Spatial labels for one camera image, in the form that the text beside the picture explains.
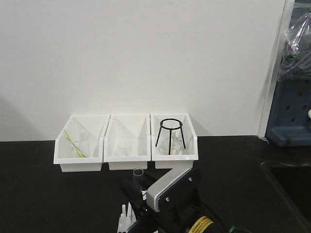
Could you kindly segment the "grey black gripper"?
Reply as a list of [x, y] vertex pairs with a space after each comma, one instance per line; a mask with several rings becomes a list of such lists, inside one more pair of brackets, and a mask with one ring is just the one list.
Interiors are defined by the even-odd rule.
[[159, 179], [149, 173], [140, 177], [141, 191], [129, 180], [121, 182], [121, 191], [128, 197], [136, 222], [128, 233], [188, 233], [200, 215], [199, 170], [175, 167]]

